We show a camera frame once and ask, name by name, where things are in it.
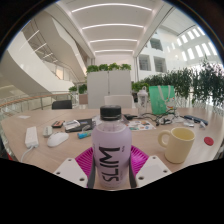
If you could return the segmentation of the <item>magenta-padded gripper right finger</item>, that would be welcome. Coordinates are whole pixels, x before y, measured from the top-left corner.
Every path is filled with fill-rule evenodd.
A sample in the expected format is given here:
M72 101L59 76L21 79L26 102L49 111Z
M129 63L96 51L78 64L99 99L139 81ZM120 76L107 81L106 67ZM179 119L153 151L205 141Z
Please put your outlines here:
M148 156L139 148L131 147L129 182L132 188L146 186L169 174L171 171L157 156Z

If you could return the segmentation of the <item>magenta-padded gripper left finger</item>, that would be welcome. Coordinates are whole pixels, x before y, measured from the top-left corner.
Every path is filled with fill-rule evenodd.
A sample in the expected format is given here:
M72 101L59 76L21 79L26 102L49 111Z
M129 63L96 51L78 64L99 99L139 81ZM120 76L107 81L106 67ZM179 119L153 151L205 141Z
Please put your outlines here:
M92 189L96 174L93 149L86 149L76 158L67 158L54 174L81 187Z

